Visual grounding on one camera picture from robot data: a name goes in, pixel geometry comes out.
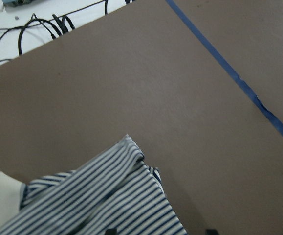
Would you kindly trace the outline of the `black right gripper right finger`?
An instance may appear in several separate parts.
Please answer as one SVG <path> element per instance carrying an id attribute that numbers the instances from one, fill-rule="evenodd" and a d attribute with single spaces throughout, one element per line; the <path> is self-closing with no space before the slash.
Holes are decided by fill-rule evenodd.
<path id="1" fill-rule="evenodd" d="M 206 229 L 205 235 L 218 235 L 218 231 L 216 229 Z"/>

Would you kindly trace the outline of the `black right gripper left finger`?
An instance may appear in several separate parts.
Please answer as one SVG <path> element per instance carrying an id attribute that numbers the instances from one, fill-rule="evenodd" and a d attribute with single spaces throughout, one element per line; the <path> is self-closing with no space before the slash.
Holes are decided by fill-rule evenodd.
<path id="1" fill-rule="evenodd" d="M 105 231 L 105 235 L 117 235 L 117 229 L 116 228 L 107 229 Z"/>

